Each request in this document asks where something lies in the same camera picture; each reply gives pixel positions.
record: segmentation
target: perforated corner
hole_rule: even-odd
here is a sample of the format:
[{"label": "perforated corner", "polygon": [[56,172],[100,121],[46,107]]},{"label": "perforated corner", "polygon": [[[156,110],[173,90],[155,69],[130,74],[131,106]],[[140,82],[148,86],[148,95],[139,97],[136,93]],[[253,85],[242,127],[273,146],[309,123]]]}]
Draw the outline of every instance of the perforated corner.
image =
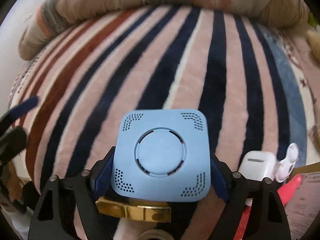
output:
[{"label": "perforated corner", "polygon": [[116,169],[115,183],[118,189],[129,193],[134,193],[133,186],[123,180],[123,171]]},{"label": "perforated corner", "polygon": [[188,120],[188,119],[193,120],[195,129],[203,131],[202,119],[198,114],[181,113],[181,115],[186,120]]},{"label": "perforated corner", "polygon": [[129,114],[127,118],[124,120],[122,131],[129,130],[132,121],[139,121],[142,118],[142,116],[143,116],[142,113]]},{"label": "perforated corner", "polygon": [[201,194],[205,188],[205,172],[196,177],[196,183],[192,187],[185,187],[180,197],[193,197]]}]

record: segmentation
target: circular center of device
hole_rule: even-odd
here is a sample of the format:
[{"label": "circular center of device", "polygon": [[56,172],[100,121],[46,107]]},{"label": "circular center of device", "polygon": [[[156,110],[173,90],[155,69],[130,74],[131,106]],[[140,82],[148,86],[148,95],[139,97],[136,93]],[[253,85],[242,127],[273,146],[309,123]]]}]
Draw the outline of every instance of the circular center of device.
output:
[{"label": "circular center of device", "polygon": [[153,174],[166,174],[180,164],[183,148],[179,138],[166,130],[155,130],[139,143],[137,158]]}]

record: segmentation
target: paper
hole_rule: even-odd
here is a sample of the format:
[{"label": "paper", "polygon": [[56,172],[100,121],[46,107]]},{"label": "paper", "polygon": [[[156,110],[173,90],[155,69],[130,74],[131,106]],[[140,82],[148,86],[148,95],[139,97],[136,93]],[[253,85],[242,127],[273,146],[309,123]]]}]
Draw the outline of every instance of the paper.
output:
[{"label": "paper", "polygon": [[320,172],[304,173],[302,183],[285,207],[291,239],[300,239],[320,211]]}]

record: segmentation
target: smoke alarm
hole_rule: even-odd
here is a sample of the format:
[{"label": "smoke alarm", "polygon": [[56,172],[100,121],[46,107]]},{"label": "smoke alarm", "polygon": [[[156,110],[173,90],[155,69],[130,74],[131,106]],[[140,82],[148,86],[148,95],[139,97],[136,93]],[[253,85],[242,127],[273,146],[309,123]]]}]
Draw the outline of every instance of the smoke alarm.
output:
[{"label": "smoke alarm", "polygon": [[111,185],[120,195],[195,202],[211,186],[205,116],[198,110],[139,110],[121,121]]}]

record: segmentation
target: striped blanket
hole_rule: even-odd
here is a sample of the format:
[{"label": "striped blanket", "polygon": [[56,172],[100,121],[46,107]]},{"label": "striped blanket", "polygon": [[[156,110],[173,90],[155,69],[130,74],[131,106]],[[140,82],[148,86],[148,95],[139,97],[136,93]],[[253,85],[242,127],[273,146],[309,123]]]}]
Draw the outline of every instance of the striped blanket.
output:
[{"label": "striped blanket", "polygon": [[[304,105],[286,55],[268,30],[221,11],[143,7],[70,28],[28,63],[11,106],[30,95],[41,102],[16,125],[29,133],[26,167],[39,191],[52,174],[74,176],[102,159],[133,109],[199,109],[210,151],[231,170],[252,150],[281,160],[291,142],[298,165],[306,161]],[[224,207],[212,189],[199,203],[171,206],[170,224],[105,217],[105,226],[115,240],[154,227],[205,240]]]}]

